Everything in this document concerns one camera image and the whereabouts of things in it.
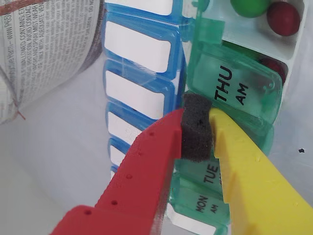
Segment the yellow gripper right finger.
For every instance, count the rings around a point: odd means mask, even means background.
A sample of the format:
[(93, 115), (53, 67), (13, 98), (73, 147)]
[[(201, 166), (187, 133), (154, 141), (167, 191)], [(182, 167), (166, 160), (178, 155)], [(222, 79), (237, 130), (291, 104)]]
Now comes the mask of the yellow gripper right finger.
[(214, 156), (233, 235), (311, 235), (313, 209), (244, 130), (219, 109), (209, 111)]

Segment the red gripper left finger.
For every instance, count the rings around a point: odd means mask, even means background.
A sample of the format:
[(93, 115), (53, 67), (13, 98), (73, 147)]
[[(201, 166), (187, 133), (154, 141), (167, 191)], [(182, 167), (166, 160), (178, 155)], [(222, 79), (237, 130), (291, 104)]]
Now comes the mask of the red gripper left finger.
[(186, 93), (184, 106), (139, 134), (94, 207), (68, 211), (55, 235), (158, 235), (177, 159), (209, 159), (211, 102)]

